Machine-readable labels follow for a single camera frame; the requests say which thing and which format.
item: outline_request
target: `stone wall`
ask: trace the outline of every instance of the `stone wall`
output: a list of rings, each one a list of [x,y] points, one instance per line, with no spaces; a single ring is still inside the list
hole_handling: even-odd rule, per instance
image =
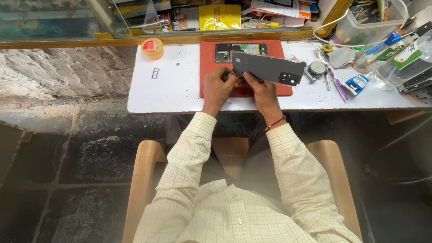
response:
[[[0,50],[0,104],[126,97],[136,46]]]

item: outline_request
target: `disassembled smartphone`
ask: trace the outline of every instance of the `disassembled smartphone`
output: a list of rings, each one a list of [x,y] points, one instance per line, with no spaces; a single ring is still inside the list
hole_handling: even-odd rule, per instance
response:
[[[230,62],[230,51],[268,55],[267,45],[265,43],[216,43],[214,61]]]
[[[243,73],[249,71],[258,80],[294,87],[300,84],[307,65],[304,61],[274,58],[240,51],[231,51],[230,57],[232,70],[238,77],[242,77]]]

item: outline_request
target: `white cable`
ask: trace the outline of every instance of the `white cable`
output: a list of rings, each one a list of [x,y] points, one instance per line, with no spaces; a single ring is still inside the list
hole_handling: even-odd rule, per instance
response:
[[[404,3],[402,0],[399,0],[399,2],[402,4],[402,6],[403,6],[403,8],[405,9],[405,11],[408,12],[408,9],[407,9],[407,6],[405,5],[405,3]],[[345,18],[345,16],[348,14],[348,11],[349,11],[349,8],[348,8],[348,9],[346,10],[346,12],[342,15],[342,17],[340,17],[340,18],[338,18],[338,19],[336,19],[336,20],[334,20],[334,21],[332,21],[332,22],[330,22],[330,23],[328,23],[328,24],[325,24],[325,25],[323,25],[323,26],[320,26],[320,27],[316,28],[316,29],[313,31],[313,33],[312,33],[312,34],[314,35],[314,37],[317,38],[318,40],[322,41],[322,42],[325,42],[325,43],[328,43],[328,44],[331,44],[331,45],[335,45],[335,46],[340,46],[340,47],[364,47],[365,45],[341,45],[341,44],[336,44],[336,43],[332,43],[332,42],[328,42],[328,41],[326,41],[326,40],[323,40],[323,39],[321,39],[321,38],[319,38],[319,37],[317,36],[317,30],[322,29],[322,28],[324,28],[324,27],[326,27],[326,26],[329,26],[329,25],[331,25],[331,24],[333,24],[333,23],[336,23],[336,22],[338,22],[339,20]],[[372,45],[379,44],[379,43],[384,42],[384,41],[385,41],[385,40],[382,40],[382,41],[379,41],[379,42],[373,43]]]

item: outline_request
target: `chair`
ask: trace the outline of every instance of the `chair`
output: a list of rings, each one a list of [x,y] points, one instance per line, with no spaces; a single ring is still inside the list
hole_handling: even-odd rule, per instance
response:
[[[242,166],[248,152],[248,139],[242,137],[214,138],[212,145],[225,172],[238,179],[241,176]],[[306,144],[306,148],[327,172],[336,206],[339,213],[344,217],[343,224],[362,240],[356,209],[339,147],[334,141],[322,140]],[[156,162],[165,161],[164,147],[158,142],[147,140],[142,141],[138,146],[130,186],[123,243],[132,243],[144,208],[150,203],[149,197],[155,164]]]

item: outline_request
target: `shirt sleeve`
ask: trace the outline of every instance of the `shirt sleeve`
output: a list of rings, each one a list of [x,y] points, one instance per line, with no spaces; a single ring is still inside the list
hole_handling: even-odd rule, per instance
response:
[[[216,119],[197,112],[169,152],[168,165],[146,206],[134,243],[175,242],[192,218],[202,164],[209,159]]]
[[[288,216],[318,242],[361,243],[342,223],[326,171],[290,125],[268,131],[267,138]]]

